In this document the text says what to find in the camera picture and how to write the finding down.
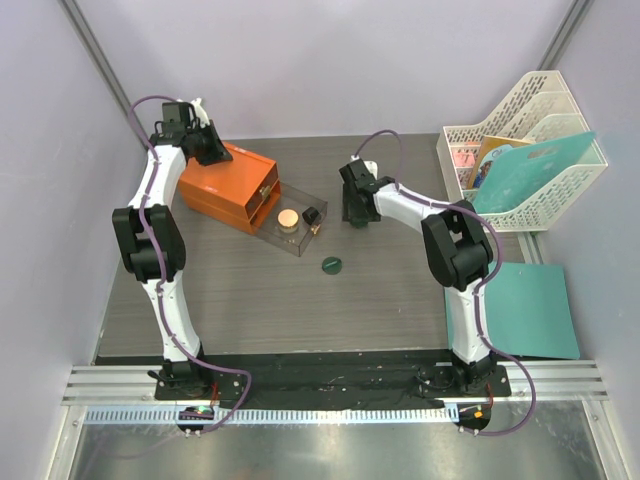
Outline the gold lid cream jar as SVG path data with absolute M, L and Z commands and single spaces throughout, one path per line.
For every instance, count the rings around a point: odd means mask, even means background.
M 299 227 L 300 217 L 294 209 L 282 209 L 277 215 L 277 226 L 285 234 L 292 234 Z

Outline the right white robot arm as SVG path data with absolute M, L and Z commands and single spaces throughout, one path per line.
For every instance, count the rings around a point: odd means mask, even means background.
M 389 217 L 422 234 L 431 275 L 448 292 L 453 386 L 477 393 L 496 368 L 485 307 L 493 250 L 479 215 L 466 201 L 434 200 L 388 176 L 378 178 L 358 157 L 339 174 L 344 221 L 363 227 Z

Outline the green puff with strap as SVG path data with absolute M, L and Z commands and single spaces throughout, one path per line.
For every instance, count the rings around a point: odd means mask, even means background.
M 328 275 L 337 275 L 341 272 L 343 262 L 340 258 L 335 256 L 326 257 L 322 261 L 321 268 L 324 273 Z

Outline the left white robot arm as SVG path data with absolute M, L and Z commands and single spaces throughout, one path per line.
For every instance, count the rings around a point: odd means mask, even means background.
M 122 263 L 146 292 L 161 333 L 161 367 L 151 371 L 159 400 L 206 397 L 213 371 L 192 325 L 183 288 L 186 246 L 172 214 L 177 186 L 187 166 L 231 160 L 202 101 L 160 96 L 162 118 L 152 135 L 140 137 L 147 160 L 128 205 L 112 213 Z

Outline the clear drawer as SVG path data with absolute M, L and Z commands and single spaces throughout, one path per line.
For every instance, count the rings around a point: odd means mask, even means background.
M 252 197 L 252 200 L 256 205 L 262 205 L 269 200 L 271 193 L 278 181 L 279 177 L 277 174 L 269 174 L 263 179 Z
M 251 222 L 261 240 L 301 257 L 319 233 L 328 202 L 286 183 L 278 183 Z

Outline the dark green round compact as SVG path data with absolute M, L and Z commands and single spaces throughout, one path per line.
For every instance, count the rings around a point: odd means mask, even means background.
M 319 216 L 320 212 L 315 207 L 309 207 L 302 212 L 302 219 L 309 226 L 313 225 Z

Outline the green round puff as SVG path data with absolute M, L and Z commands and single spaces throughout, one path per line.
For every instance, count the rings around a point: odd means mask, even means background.
M 349 221 L 349 224 L 356 229 L 363 229 L 368 226 L 368 221 L 362 219 L 352 219 Z

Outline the orange drawer organizer box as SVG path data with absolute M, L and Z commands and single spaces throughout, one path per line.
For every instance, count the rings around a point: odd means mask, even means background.
M 237 230 L 254 235 L 251 222 L 258 209 L 252 197 L 263 179 L 279 172 L 271 158 L 226 142 L 232 160 L 202 166 L 191 159 L 178 182 L 178 190 L 192 210 Z

